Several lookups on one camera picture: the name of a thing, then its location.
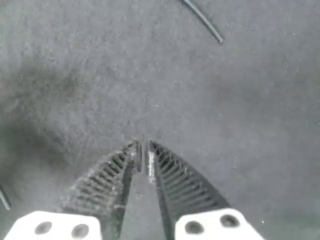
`gray carpet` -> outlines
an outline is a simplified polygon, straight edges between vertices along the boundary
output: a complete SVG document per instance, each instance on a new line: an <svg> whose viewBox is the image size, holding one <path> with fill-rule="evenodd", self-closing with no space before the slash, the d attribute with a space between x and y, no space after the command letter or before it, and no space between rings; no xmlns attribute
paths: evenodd
<svg viewBox="0 0 320 240"><path fill-rule="evenodd" d="M319 238L320 2L194 2L224 44L178 0L0 0L0 238L134 138L184 157L266 239ZM162 238L149 204L128 206L128 238Z"/></svg>

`bolt hole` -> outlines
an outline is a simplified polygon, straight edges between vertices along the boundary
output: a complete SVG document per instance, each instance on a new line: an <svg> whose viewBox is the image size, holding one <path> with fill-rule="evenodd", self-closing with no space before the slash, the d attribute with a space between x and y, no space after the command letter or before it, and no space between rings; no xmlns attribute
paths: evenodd
<svg viewBox="0 0 320 240"><path fill-rule="evenodd" d="M75 226L71 232L73 239L83 239L89 233L89 227L86 224L79 224Z"/></svg>
<svg viewBox="0 0 320 240"><path fill-rule="evenodd" d="M204 232L204 227L197 221L189 221L185 225L185 231L188 234L201 234Z"/></svg>
<svg viewBox="0 0 320 240"><path fill-rule="evenodd" d="M240 225L239 220L232 215L224 215L220 218L220 221L225 228L235 228Z"/></svg>
<svg viewBox="0 0 320 240"><path fill-rule="evenodd" d="M40 223L34 230L36 235L46 234L50 231L52 223L50 221L45 221Z"/></svg>

